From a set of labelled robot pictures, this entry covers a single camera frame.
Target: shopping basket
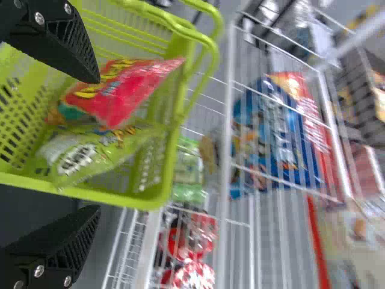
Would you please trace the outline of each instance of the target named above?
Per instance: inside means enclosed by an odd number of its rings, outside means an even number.
[[[0,182],[119,206],[160,207],[170,194],[179,126],[217,67],[215,41],[223,26],[213,6],[203,1],[183,2],[214,20],[210,36],[198,32],[187,20],[143,1],[72,1],[87,27],[100,66],[124,57],[183,56],[186,62],[139,109],[146,119],[167,125],[161,140],[156,140],[156,145],[150,141],[133,160],[116,169],[113,177],[107,174],[63,191],[49,182],[50,169],[36,167],[31,159],[47,132],[44,118],[48,106],[75,80],[0,44]],[[185,101],[189,79],[206,54],[210,55],[207,70]]]

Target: green package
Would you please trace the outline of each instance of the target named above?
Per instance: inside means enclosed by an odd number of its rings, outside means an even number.
[[[199,184],[188,185],[175,183],[173,186],[173,194],[171,198],[174,202],[203,204],[207,197],[207,193]]]
[[[174,182],[203,184],[203,162],[199,154],[199,142],[181,137],[178,140]]]
[[[38,150],[36,161],[45,161],[51,168],[53,185],[64,188],[114,169],[163,133],[162,126],[141,119],[114,130],[90,125],[70,127],[56,132]]]

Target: basket handle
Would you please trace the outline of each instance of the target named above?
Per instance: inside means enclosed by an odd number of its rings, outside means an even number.
[[[220,59],[220,53],[216,43],[216,39],[219,38],[223,29],[222,16],[219,13],[219,11],[215,7],[213,7],[211,4],[203,2],[202,0],[181,0],[181,1],[186,5],[189,5],[192,8],[195,8],[198,11],[202,11],[203,13],[210,15],[213,18],[215,25],[210,36],[207,36],[198,32],[195,26],[190,21],[181,19],[175,15],[170,14],[169,12],[156,8],[144,1],[110,0],[110,2],[118,3],[119,5],[121,5],[122,7],[128,10],[134,9],[140,12],[141,14],[147,14],[152,19],[156,19],[160,21],[160,23],[166,24],[168,28],[172,30],[172,32],[182,36],[183,38],[193,40],[197,43],[201,43],[205,47],[205,49],[202,49],[200,54],[197,56],[196,60],[194,61],[190,69],[186,71],[185,74],[183,75],[181,79],[183,82],[186,82],[190,77],[192,77],[198,71],[198,68],[202,64],[202,61],[207,51],[209,51],[212,55],[211,62],[208,66],[208,69],[206,70],[206,73],[202,76],[199,84],[197,85],[194,93],[192,94],[189,104],[183,108],[183,111],[178,113],[177,118],[174,119],[172,127],[179,126],[184,123],[185,119],[188,116],[188,113],[191,111],[195,102],[197,101],[199,94],[202,92],[204,86],[209,80],[209,77],[212,74],[214,74]]]
[[[216,41],[220,37],[223,30],[223,18],[220,12],[214,6],[202,0],[180,0],[180,1],[192,8],[195,8],[198,11],[204,12],[211,16],[211,18],[214,21],[214,28],[209,38],[215,42],[215,49],[212,49],[211,51],[212,52],[211,65],[209,66],[209,69],[206,71],[206,73],[202,76],[200,83],[197,85],[196,89],[194,90],[194,93],[191,95],[189,104],[184,108],[181,118],[177,121],[178,125],[183,124],[184,120],[189,115],[189,112],[197,102],[200,93],[202,92],[207,81],[209,80],[209,77],[212,74],[214,74],[217,68],[217,64],[219,63],[220,56],[219,56],[218,46],[216,45]],[[185,79],[192,77],[192,75],[198,71],[198,68],[201,66],[206,53],[207,51],[205,49],[202,49],[201,53],[199,53],[198,57],[196,58],[190,70],[184,75]]]

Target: screw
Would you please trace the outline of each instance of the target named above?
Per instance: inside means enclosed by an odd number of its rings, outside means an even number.
[[[67,276],[67,277],[64,279],[64,287],[68,287],[68,286],[71,284],[71,281],[72,281],[71,276]]]
[[[45,20],[44,20],[44,17],[43,15],[40,13],[40,12],[36,12],[35,13],[35,21],[39,24],[39,25],[43,25]]]
[[[72,13],[71,6],[70,6],[68,3],[65,3],[65,4],[64,4],[64,10],[66,11],[66,13],[67,13],[68,15]]]
[[[20,0],[13,0],[13,4],[16,6],[17,9],[21,9],[23,6]]]
[[[36,269],[35,269],[35,272],[34,272],[35,278],[41,277],[42,274],[44,273],[44,270],[45,270],[45,268],[44,268],[43,265],[37,266]]]
[[[24,286],[24,282],[21,281],[21,280],[18,280],[14,285],[13,285],[13,289],[22,289]]]

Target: red snack bag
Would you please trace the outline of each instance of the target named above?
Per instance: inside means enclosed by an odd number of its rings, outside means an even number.
[[[62,102],[92,115],[107,128],[118,128],[162,83],[165,77],[185,61],[113,60],[102,69],[102,82],[80,82]]]
[[[171,228],[168,236],[168,251],[178,261],[200,260],[213,251],[218,237],[214,218],[199,214],[191,215],[189,228]]]
[[[175,273],[172,288],[213,289],[214,284],[214,270],[205,263],[191,261]]]

